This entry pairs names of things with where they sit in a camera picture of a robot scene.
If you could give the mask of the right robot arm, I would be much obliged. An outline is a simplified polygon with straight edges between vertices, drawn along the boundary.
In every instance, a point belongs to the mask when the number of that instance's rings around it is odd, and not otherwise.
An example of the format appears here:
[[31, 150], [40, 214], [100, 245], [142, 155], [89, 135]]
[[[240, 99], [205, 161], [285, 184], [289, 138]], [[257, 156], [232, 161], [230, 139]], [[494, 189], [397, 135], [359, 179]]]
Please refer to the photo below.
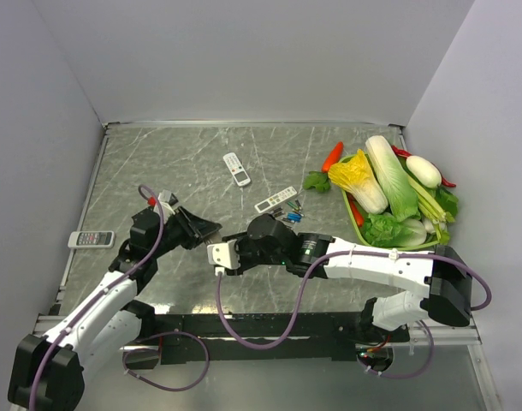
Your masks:
[[411, 253], [361, 246], [331, 235], [295, 233], [262, 214], [246, 231], [210, 246], [208, 258], [229, 276], [258, 265], [282, 265], [298, 277], [356, 279], [399, 289], [396, 295], [366, 302], [360, 328], [371, 341], [419, 320], [470, 324], [472, 275], [449, 246]]

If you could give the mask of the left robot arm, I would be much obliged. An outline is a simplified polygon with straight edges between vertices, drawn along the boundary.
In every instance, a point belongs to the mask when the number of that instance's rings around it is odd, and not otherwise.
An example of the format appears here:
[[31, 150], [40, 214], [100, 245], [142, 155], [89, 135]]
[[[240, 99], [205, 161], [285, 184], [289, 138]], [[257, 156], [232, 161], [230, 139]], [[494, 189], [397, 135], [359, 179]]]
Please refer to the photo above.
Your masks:
[[182, 206], [164, 214], [147, 207], [135, 214], [129, 237], [100, 284], [43, 336], [29, 334], [18, 344], [9, 401], [30, 410], [76, 409], [104, 354], [154, 338], [154, 309], [135, 298], [157, 273], [158, 258], [177, 247], [194, 249], [221, 227]]

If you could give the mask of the white remote middle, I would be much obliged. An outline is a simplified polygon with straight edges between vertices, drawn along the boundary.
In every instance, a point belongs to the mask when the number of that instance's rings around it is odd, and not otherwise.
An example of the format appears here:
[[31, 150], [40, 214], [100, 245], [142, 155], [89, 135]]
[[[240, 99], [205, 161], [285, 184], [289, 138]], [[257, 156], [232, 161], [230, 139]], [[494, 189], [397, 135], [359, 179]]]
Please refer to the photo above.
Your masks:
[[288, 200], [292, 200], [297, 194], [297, 190], [293, 186], [290, 186], [271, 195], [267, 199], [260, 201], [254, 206], [254, 208], [258, 213], [263, 214], [276, 209]]

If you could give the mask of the white remote far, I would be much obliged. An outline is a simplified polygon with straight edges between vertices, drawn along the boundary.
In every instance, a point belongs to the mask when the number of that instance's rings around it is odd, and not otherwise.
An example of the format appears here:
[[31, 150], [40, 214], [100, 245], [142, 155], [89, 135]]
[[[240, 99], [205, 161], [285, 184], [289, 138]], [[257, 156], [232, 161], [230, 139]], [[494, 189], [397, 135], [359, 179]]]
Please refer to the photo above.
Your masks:
[[252, 182], [250, 176], [247, 174], [241, 161], [234, 152], [229, 152], [222, 158], [238, 187], [243, 188]]

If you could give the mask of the white grey remote left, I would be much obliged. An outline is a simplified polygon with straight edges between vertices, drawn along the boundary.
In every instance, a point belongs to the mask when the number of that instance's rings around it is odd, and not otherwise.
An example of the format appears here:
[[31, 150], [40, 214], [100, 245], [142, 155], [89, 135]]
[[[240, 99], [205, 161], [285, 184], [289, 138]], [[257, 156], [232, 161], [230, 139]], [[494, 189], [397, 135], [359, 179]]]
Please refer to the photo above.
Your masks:
[[68, 238], [68, 248], [79, 249], [108, 249], [115, 242], [114, 231], [74, 231]]

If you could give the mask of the black battery left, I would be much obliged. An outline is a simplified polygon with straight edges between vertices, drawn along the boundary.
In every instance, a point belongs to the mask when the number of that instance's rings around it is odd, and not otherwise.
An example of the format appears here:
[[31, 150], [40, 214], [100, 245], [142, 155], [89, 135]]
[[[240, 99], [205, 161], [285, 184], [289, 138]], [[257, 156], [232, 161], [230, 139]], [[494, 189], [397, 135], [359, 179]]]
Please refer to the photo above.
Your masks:
[[281, 207], [277, 207], [276, 209], [274, 209], [270, 212], [270, 214], [273, 216], [281, 215], [282, 213], [283, 213], [283, 209]]

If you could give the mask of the blue battery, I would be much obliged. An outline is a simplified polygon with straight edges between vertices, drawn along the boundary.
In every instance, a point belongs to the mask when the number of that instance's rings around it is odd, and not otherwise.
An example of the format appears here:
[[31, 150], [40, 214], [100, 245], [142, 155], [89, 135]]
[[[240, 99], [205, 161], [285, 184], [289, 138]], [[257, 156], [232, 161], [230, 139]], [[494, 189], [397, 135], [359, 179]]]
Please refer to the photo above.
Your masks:
[[290, 212], [288, 214], [288, 219], [296, 221], [296, 222], [300, 222], [302, 219], [302, 216], [300, 214]]

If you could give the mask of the green battery upper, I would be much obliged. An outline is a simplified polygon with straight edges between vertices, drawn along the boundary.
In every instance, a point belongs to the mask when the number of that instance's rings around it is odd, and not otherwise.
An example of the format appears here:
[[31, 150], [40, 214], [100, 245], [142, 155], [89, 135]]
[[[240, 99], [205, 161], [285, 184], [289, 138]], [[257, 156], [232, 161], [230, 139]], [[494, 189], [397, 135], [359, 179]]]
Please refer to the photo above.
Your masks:
[[291, 208], [293, 208], [293, 209], [295, 209], [295, 210], [298, 210], [298, 211], [300, 210], [300, 206], [297, 205], [294, 201], [288, 201], [287, 204], [288, 204]]

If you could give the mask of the green leaf by carrot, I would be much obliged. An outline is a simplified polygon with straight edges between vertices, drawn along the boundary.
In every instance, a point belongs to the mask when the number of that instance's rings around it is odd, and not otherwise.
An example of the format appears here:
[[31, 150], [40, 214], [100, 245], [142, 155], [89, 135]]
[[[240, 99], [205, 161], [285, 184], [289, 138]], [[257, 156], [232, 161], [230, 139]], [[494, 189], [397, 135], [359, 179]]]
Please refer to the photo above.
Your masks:
[[316, 190], [325, 193], [330, 190], [330, 181], [326, 173], [321, 171], [310, 171], [303, 181], [304, 190]]

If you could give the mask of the green plastic tray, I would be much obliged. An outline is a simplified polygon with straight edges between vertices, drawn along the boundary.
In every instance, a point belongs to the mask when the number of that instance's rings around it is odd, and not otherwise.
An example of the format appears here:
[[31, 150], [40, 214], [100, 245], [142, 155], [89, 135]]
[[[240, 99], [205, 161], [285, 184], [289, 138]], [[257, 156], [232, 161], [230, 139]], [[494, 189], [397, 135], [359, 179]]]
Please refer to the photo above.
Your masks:
[[420, 196], [393, 154], [361, 149], [329, 167], [329, 181], [342, 192], [359, 239], [368, 246], [415, 250], [437, 244], [437, 231], [422, 221], [423, 212], [445, 213]]

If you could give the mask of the red pepper in tray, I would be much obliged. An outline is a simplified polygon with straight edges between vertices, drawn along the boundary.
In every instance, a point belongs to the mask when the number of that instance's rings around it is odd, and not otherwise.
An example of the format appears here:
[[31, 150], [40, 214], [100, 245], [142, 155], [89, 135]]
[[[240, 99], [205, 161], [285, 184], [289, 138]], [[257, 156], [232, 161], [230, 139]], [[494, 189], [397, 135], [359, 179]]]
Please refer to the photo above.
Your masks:
[[365, 223], [365, 219], [358, 208], [355, 198], [351, 194], [347, 194], [347, 200], [348, 200], [350, 211], [353, 214], [354, 222], [356, 223], [356, 225], [359, 228], [362, 228]]

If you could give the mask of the green lettuce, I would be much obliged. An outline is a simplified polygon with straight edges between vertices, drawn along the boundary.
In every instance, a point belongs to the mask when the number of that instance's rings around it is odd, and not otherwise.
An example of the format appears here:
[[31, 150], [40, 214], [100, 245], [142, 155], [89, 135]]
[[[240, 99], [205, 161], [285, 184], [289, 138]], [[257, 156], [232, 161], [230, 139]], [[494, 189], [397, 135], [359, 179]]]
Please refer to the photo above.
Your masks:
[[360, 232], [374, 247], [401, 247], [412, 237], [407, 226], [386, 214], [369, 214]]

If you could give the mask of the orange carrot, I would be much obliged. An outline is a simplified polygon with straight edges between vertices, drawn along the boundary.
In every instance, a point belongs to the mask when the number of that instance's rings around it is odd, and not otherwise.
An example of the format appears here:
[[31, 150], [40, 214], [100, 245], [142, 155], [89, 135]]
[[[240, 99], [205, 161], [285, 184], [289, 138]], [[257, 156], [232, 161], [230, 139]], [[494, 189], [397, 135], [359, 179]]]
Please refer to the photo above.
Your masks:
[[331, 150], [327, 158], [324, 160], [323, 165], [321, 167], [321, 171], [323, 173], [328, 173], [330, 167], [333, 164], [336, 164], [341, 159], [341, 155], [344, 149], [344, 144], [342, 141], [339, 141], [335, 147]]

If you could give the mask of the yellow napa cabbage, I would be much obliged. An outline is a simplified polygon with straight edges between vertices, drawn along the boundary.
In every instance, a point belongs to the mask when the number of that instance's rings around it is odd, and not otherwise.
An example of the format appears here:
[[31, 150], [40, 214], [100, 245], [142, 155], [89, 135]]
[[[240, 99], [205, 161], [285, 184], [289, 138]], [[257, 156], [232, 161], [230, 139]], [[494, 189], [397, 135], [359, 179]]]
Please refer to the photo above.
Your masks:
[[329, 179], [339, 188], [351, 194], [370, 214], [381, 214], [389, 206], [365, 152], [358, 149], [347, 162], [333, 164]]

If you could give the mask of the green napa cabbage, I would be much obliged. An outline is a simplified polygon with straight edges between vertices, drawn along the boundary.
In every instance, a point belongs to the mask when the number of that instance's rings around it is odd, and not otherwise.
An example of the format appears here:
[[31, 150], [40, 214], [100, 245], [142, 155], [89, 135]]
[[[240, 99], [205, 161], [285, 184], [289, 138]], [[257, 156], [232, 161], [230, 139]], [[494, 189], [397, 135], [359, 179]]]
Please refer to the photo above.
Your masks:
[[418, 195], [387, 139], [373, 135], [366, 141], [365, 148], [394, 217], [399, 222], [419, 218]]

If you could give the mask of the bok choy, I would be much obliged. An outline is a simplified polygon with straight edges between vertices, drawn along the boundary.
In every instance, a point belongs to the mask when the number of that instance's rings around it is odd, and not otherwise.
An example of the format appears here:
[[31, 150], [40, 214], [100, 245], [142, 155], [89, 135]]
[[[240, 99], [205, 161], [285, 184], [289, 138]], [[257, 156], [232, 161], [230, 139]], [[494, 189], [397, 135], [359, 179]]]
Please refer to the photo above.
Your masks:
[[404, 234], [399, 240], [400, 247], [417, 247], [425, 244], [430, 238], [440, 244], [449, 241], [448, 227], [445, 223], [434, 223], [427, 217], [421, 220], [408, 218], [402, 223]]

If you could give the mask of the celery stalks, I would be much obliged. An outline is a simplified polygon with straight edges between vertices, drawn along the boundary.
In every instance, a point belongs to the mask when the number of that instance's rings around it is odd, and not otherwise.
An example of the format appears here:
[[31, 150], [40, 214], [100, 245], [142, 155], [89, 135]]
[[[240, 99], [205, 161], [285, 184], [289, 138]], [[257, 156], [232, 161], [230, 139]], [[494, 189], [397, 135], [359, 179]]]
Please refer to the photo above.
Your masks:
[[452, 214], [449, 211], [445, 211], [424, 186], [411, 176], [407, 176], [407, 179], [418, 195], [419, 210], [429, 220], [433, 223], [453, 223], [455, 221]]

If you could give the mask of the white eggplant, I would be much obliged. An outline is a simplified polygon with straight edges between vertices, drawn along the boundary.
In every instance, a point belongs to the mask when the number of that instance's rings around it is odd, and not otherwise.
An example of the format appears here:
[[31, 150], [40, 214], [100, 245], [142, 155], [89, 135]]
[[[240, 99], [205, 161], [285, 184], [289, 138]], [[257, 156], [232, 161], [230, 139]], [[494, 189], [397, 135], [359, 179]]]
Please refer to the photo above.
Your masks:
[[412, 155], [406, 159], [406, 167], [427, 188], [437, 188], [442, 184], [440, 171], [425, 158]]

